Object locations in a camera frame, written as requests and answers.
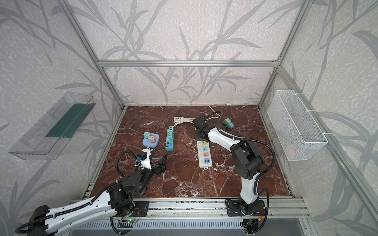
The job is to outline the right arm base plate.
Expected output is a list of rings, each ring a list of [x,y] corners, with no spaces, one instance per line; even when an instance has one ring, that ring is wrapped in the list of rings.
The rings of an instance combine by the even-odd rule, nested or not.
[[[251,206],[241,206],[240,200],[225,200],[227,216],[253,216],[262,217],[265,214],[266,206],[263,200],[257,199]]]

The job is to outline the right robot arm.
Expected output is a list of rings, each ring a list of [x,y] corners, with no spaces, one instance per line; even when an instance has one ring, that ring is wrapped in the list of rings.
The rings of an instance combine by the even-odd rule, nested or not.
[[[247,137],[238,137],[223,131],[220,123],[209,125],[209,117],[198,117],[193,120],[196,136],[201,141],[216,143],[231,153],[236,171],[241,177],[242,188],[239,196],[242,214],[249,216],[260,202],[258,182],[276,163],[276,153],[267,143]],[[265,146],[272,154],[272,162],[268,168],[261,170],[265,159],[257,144]]]

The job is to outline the pink cube plug front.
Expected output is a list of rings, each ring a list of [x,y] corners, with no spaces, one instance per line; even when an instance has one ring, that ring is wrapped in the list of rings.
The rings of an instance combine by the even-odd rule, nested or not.
[[[153,135],[150,135],[149,138],[148,138],[148,141],[151,142],[151,143],[155,143],[156,142],[156,137],[153,136]]]

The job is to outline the long white power strip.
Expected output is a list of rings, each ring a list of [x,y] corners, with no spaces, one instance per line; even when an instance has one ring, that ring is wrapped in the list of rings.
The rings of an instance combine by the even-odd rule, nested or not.
[[[207,170],[213,166],[210,145],[206,141],[197,141],[199,167]]]

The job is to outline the teal USB power strip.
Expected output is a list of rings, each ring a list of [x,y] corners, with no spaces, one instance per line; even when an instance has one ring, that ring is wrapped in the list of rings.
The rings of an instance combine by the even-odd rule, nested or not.
[[[165,142],[165,149],[167,151],[174,150],[174,137],[175,137],[174,127],[170,126],[169,129],[167,130],[166,142]]]

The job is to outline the green double cube plug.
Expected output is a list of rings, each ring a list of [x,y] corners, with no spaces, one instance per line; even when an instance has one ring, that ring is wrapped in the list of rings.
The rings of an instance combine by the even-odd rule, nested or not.
[[[229,130],[232,130],[235,127],[235,125],[233,124],[233,122],[229,118],[225,119],[223,121],[223,123],[226,126],[226,128],[229,129]]]

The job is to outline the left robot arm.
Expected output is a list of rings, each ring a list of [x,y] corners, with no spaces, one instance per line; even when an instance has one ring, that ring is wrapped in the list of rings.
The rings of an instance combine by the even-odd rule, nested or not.
[[[127,154],[134,158],[136,166],[133,172],[125,175],[121,172],[119,163]],[[89,199],[57,208],[49,208],[47,205],[38,207],[29,222],[16,228],[15,233],[28,236],[58,236],[105,217],[145,217],[147,201],[143,201],[142,206],[139,206],[134,202],[133,196],[143,195],[153,175],[165,172],[168,156],[165,155],[153,165],[151,159],[154,154],[155,150],[148,148],[138,154],[129,150],[123,151],[115,161],[119,180]]]

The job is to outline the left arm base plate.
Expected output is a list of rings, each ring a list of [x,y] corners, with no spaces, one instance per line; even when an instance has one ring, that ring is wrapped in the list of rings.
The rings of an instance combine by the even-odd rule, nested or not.
[[[146,217],[149,209],[149,201],[135,201],[133,210],[128,217]]]

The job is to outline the blue square power socket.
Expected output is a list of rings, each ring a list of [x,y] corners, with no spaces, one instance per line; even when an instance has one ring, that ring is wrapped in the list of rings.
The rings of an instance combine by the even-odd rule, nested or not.
[[[144,147],[156,148],[159,143],[159,135],[155,133],[144,132],[142,144]]]

